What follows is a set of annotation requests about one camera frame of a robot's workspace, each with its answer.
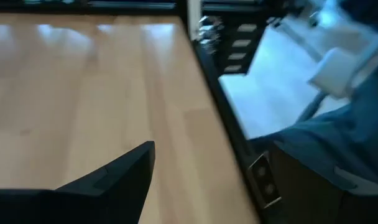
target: desk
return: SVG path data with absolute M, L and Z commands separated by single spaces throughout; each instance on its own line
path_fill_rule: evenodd
M 156 144 L 140 223 L 257 223 L 176 17 L 0 14 L 0 188 Z

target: black frame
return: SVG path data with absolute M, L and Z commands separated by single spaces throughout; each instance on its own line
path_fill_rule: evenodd
M 241 17 L 254 16 L 265 18 L 269 15 L 284 15 L 283 10 L 274 7 L 260 7 L 255 4 L 241 3 L 235 5 L 231 2 L 219 2 L 218 0 L 205 0 L 203 3 L 203 14 L 205 16 L 232 17 L 240 20 Z M 0 12 L 22 12 L 39 14 L 107 14 L 107 15 L 128 15 L 128 16 L 179 16 L 183 25 L 188 31 L 188 0 L 176 0 L 175 2 L 101 2 L 91 1 L 90 4 L 71 4 L 68 6 L 57 4 L 0 4 Z M 242 158 L 246 152 L 251 152 L 251 145 L 244 137 L 244 133 L 234 115 L 222 86 L 218 81 L 219 73 L 214 66 L 213 59 L 203 50 L 197 41 L 191 42 L 193 52 L 202 69 L 203 78 L 208 86 L 219 116 L 224 124 L 229 142 L 234 151 L 237 164 L 240 168 L 242 179 L 251 198 L 255 212 L 257 212 L 261 223 L 267 223 L 265 213 L 261 209 L 252 192 L 252 185 L 247 175 L 247 166 Z

